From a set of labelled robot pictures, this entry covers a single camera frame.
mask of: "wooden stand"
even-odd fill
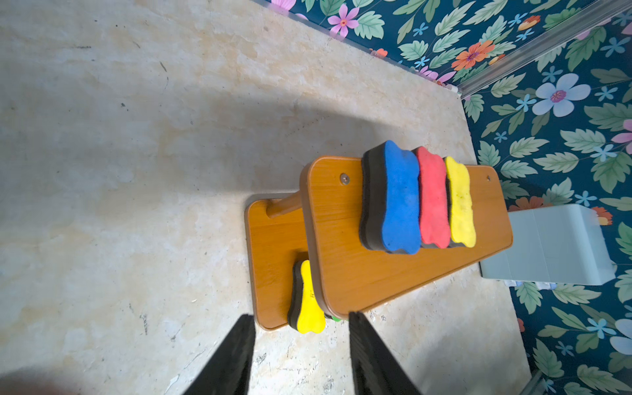
[[[415,255],[360,244],[362,167],[358,158],[320,157],[305,166],[300,191],[246,209],[255,317],[274,330],[288,323],[292,266],[309,257],[314,293],[329,315],[347,319],[509,248],[511,224],[496,171],[468,166],[477,244]]]

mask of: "wall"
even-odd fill
[[[497,169],[509,211],[591,207],[618,265],[600,287],[512,291],[550,392],[632,391],[631,22],[625,11],[464,98],[478,162]]]

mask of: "marble floor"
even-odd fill
[[[389,138],[475,163],[456,94],[250,0],[3,1],[0,87],[2,394],[181,393],[252,312],[251,195]],[[424,394],[529,379],[477,265],[367,315]],[[353,393],[344,322],[254,359],[252,394]]]

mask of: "pink flower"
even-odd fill
[[[358,16],[360,9],[358,7],[353,8],[349,14],[347,14],[347,10],[347,4],[343,4],[340,6],[340,10],[338,11],[340,18],[336,15],[332,15],[329,19],[327,19],[330,25],[335,25],[331,28],[331,35],[336,35],[340,32],[340,36],[347,37],[349,34],[349,28],[355,29],[360,26],[360,22],[353,20],[353,18]]]
[[[450,78],[454,77],[454,75],[456,74],[456,71],[451,71],[451,72],[443,74],[441,77],[439,77],[439,73],[438,72],[430,71],[430,70],[428,70],[428,66],[424,66],[421,70],[419,70],[418,73],[419,73],[420,76],[424,77],[426,80],[439,81],[439,82],[445,83]]]
[[[296,0],[272,0],[270,9],[278,12],[279,14],[288,15],[288,11],[296,4]]]
[[[623,121],[623,128],[632,131],[632,119]],[[615,143],[627,143],[626,152],[632,155],[632,133],[619,133],[612,137],[612,141]]]

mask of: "green leaf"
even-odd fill
[[[627,103],[630,100],[632,100],[632,82],[628,86],[630,87],[630,89],[628,89],[628,91],[623,95],[623,99],[621,99],[621,101],[624,103]]]
[[[487,62],[484,62],[483,64],[481,64],[479,67],[472,69],[467,75],[465,75],[463,77],[463,79],[461,80],[461,82],[465,81],[465,80],[469,80],[470,78],[472,78],[473,76],[475,76],[476,74],[479,74],[481,71],[483,71],[485,68],[487,68]]]
[[[353,0],[353,5],[356,7],[366,7],[372,2],[373,0]]]
[[[575,351],[577,354],[588,351],[588,349],[595,349],[599,345],[599,336],[597,333],[584,333],[577,335],[577,344],[575,345]]]
[[[581,151],[582,154],[593,152],[597,147],[605,144],[605,137],[599,131],[589,129],[575,129],[575,131],[561,130],[560,136],[566,140],[565,146],[573,151]]]
[[[483,166],[496,166],[501,161],[501,156],[498,154],[498,150],[494,144],[481,140],[480,150],[478,150],[478,164]]]
[[[492,106],[492,110],[498,112],[498,115],[505,116],[516,112],[516,108],[511,104],[503,104],[502,106]]]
[[[562,53],[562,48],[566,48],[566,43],[562,44],[559,47],[551,49],[549,52],[544,55],[535,58],[538,61],[538,72],[541,73],[542,70],[546,67],[547,64],[553,63],[558,55]]]
[[[590,56],[599,49],[601,43],[605,41],[605,29],[601,26],[594,28],[583,40],[575,40],[568,46],[565,59],[568,59],[568,70],[573,71],[583,60],[590,59]]]
[[[562,362],[557,360],[557,355],[549,350],[540,339],[535,340],[537,348],[533,348],[533,360],[542,374],[549,377],[562,377]]]
[[[472,121],[474,121],[474,123],[478,121],[478,116],[481,111],[483,111],[483,104],[485,104],[483,96],[479,94],[471,95],[470,99],[463,104],[465,113],[472,119]]]
[[[491,18],[494,15],[497,15],[502,11],[502,9],[507,4],[507,0],[493,0],[483,6],[480,10],[474,13],[470,19],[466,20],[464,25],[478,25],[481,22],[484,22]]]
[[[480,138],[483,138],[487,136],[489,133],[493,133],[496,130],[498,130],[498,126],[501,125],[501,122],[502,122],[502,119],[488,123],[487,126],[485,127],[485,130],[483,131],[483,134],[480,136]]]
[[[544,158],[535,158],[533,161],[553,173],[568,173],[577,166],[580,159],[571,152],[556,152],[555,154],[547,154]]]
[[[632,391],[632,388],[628,387],[627,384],[615,379],[612,373],[599,370],[596,366],[589,368],[587,365],[580,365],[577,368],[577,377],[592,389],[614,392],[615,394],[619,393],[618,390]]]
[[[406,37],[406,34],[409,34],[410,31],[413,28],[413,24],[415,23],[415,16],[413,15],[412,18],[410,18],[408,20],[408,22],[404,23],[403,25],[401,25],[401,27],[399,28],[399,30],[397,31],[398,36],[397,36],[397,43],[399,44],[404,37]]]
[[[526,162],[507,161],[502,164],[501,174],[507,178],[524,178],[529,174],[538,174],[538,171]]]
[[[344,0],[320,0],[320,10],[326,16],[338,14]]]
[[[610,362],[608,363],[608,371],[610,373],[616,373],[621,369],[632,368],[632,355],[623,355],[618,352],[610,353]]]
[[[432,46],[432,52],[441,52],[450,48],[453,44],[457,43],[457,41],[466,35],[469,30],[455,30],[452,33],[446,34],[441,37],[434,46]]]
[[[514,89],[511,91],[511,94],[519,99],[524,99],[526,95],[535,97],[535,89],[527,88],[527,89]]]
[[[382,15],[376,14],[375,11],[364,13],[357,19],[359,25],[353,31],[363,39],[370,40],[373,37],[383,39],[384,29],[382,26],[384,26],[384,21],[381,18]]]
[[[410,44],[402,44],[398,48],[401,49],[401,55],[405,60],[417,60],[426,53],[428,44],[423,40],[421,42],[415,40]]]
[[[632,211],[632,198],[624,196],[620,199],[614,198],[601,198],[599,199],[603,204],[616,207],[621,211]]]
[[[511,143],[509,147],[509,155],[514,158],[524,158],[525,156],[531,155],[532,153],[538,151],[538,148],[548,143],[548,140],[544,140],[543,138],[521,138],[517,142]]]
[[[570,197],[573,196],[575,191],[571,189],[571,179],[566,178],[560,185],[553,184],[542,195],[544,203],[552,205],[567,204],[571,201]]]
[[[531,10],[531,14],[534,14],[536,12],[542,11],[543,9],[549,9],[551,7],[553,7],[554,5],[556,5],[557,3],[559,3],[560,0],[549,0],[546,3],[544,3],[543,5],[533,8]]]
[[[501,181],[502,196],[507,199],[515,199],[518,196],[529,196],[529,193],[520,188],[518,183],[512,183],[508,179]]]
[[[628,225],[625,225],[625,223],[620,223],[619,224],[619,237],[617,240],[617,243],[622,246],[623,248],[620,248],[620,250],[627,255],[632,255],[632,228],[629,227]]]
[[[501,42],[504,39],[506,39],[507,36],[511,34],[511,32],[513,32],[513,27],[511,29],[507,30],[506,32],[504,32],[503,34],[501,34],[500,36],[496,37],[496,39],[494,40],[494,44],[498,44],[499,42]]]
[[[566,328],[560,328],[559,326],[553,325],[545,325],[544,329],[538,332],[538,337],[553,337],[554,339],[559,339],[568,332]]]
[[[520,75],[510,75],[503,78],[500,81],[496,81],[494,86],[492,87],[492,95],[494,97],[502,97],[503,95],[508,95],[512,90],[518,88],[518,84],[525,77],[526,73],[522,73]]]
[[[590,316],[590,318],[592,318],[593,320],[599,322],[599,320],[604,319],[607,324],[606,326],[608,328],[613,328],[613,329],[617,329],[616,327],[616,321],[614,318],[612,318],[612,316],[606,312],[598,312],[596,311],[594,308],[590,307],[590,306],[586,306],[586,305],[580,305],[581,309],[584,310],[584,312],[586,314],[588,314]]]
[[[470,1],[468,4],[460,8],[455,8],[451,13],[444,16],[441,22],[435,26],[435,35],[440,36],[449,33],[459,22],[465,17],[465,13],[472,7],[475,1]]]
[[[617,242],[619,243],[620,246],[622,246],[623,248],[620,248],[621,251],[624,250],[624,248],[628,248],[628,252],[623,251],[624,253],[627,253],[628,255],[632,255],[632,235],[630,235],[630,233],[632,233],[632,231],[630,230],[630,228],[625,225],[623,222],[620,223],[619,225],[619,236],[623,237],[623,234],[621,233],[621,226],[624,226],[627,228],[627,232],[628,232],[628,246],[625,246],[622,243],[619,243],[619,240],[621,239],[617,239]],[[625,274],[621,274],[619,277],[617,277],[619,280],[614,283],[614,286],[619,288],[619,292],[617,293],[617,296],[619,297],[619,301],[621,303],[624,303],[630,299],[632,299],[632,270],[626,270]]]
[[[471,71],[472,71],[471,68],[470,69],[460,69],[459,71],[456,72],[454,77],[452,77],[452,81],[456,82],[460,78],[464,78],[463,81],[465,81],[468,78],[468,75],[470,74]]]
[[[399,7],[398,9],[393,11],[393,15],[402,15],[402,14],[410,15],[414,13],[417,10],[417,8],[421,7],[425,1],[426,0],[408,0],[408,4],[406,4],[405,6]]]
[[[434,13],[437,10],[437,7],[439,7],[440,2],[441,0],[428,0],[426,7],[423,8],[423,13],[426,15],[426,22],[432,21]]]
[[[542,306],[542,294],[535,284],[525,281],[521,286],[516,287],[516,296],[520,298],[520,303],[525,305],[526,311],[532,314],[538,306]]]
[[[564,386],[566,395],[593,395],[592,391],[584,388],[576,382],[570,382]]]
[[[448,63],[450,60],[456,58],[458,54],[465,51],[465,47],[461,48],[450,48],[447,51],[443,51],[439,55],[432,58],[430,61],[430,68],[435,69],[437,67],[441,67],[444,64]]]
[[[610,70],[592,69],[590,70],[590,74],[599,78],[600,83],[615,83],[630,79],[626,73],[617,68],[612,68]]]
[[[599,125],[599,129],[610,129],[610,131],[623,130],[623,121],[632,118],[632,104],[606,103],[603,107],[585,106],[584,112],[589,116],[590,123]]]
[[[518,111],[516,115],[509,119],[509,134],[512,134],[516,131],[516,128],[522,125],[522,122],[525,121],[525,112]]]
[[[504,54],[505,52],[514,49],[516,47],[516,45],[513,43],[513,41],[509,41],[509,42],[501,42],[500,44],[496,44],[494,49],[492,50],[492,52],[487,54],[488,58],[494,58],[500,54]]]
[[[580,10],[581,8],[571,8],[563,9],[562,12],[557,14],[548,14],[547,17],[544,19],[544,22],[546,22],[546,24],[543,27],[545,28],[545,30],[555,27],[570,18],[571,16],[580,12]]]
[[[558,284],[553,290],[553,295],[562,303],[590,303],[589,300],[598,298],[601,292],[594,292],[585,289],[583,285]]]
[[[494,41],[502,34],[502,31],[505,30],[505,26],[507,26],[505,18],[502,15],[498,16],[496,22],[487,28],[478,42],[485,42],[488,40]]]
[[[597,157],[593,161],[595,165],[590,171],[595,172],[593,174],[593,180],[599,181],[601,187],[607,193],[612,193],[612,190],[617,186],[617,182],[625,182],[626,174],[630,174],[630,165],[632,165],[632,159],[625,152],[618,152],[617,156],[609,157],[605,162],[601,161],[601,158]]]
[[[542,129],[544,125],[549,123],[549,117],[550,111],[547,111],[542,115],[538,115],[533,119],[533,121],[531,121],[531,123],[533,124],[533,126],[531,127],[531,136],[535,136],[536,134],[538,134],[540,129]]]
[[[315,0],[305,0],[305,7],[307,8],[307,12],[310,12],[312,7],[314,7]]]
[[[558,309],[557,307],[551,307],[551,309],[553,309],[553,312],[558,317],[560,317],[562,319],[562,322],[564,322],[566,325],[570,326],[571,328],[581,329],[583,331],[588,332],[588,329],[586,329],[586,326],[582,324],[581,320],[577,318],[576,316],[574,316],[573,314],[564,313],[562,310]]]

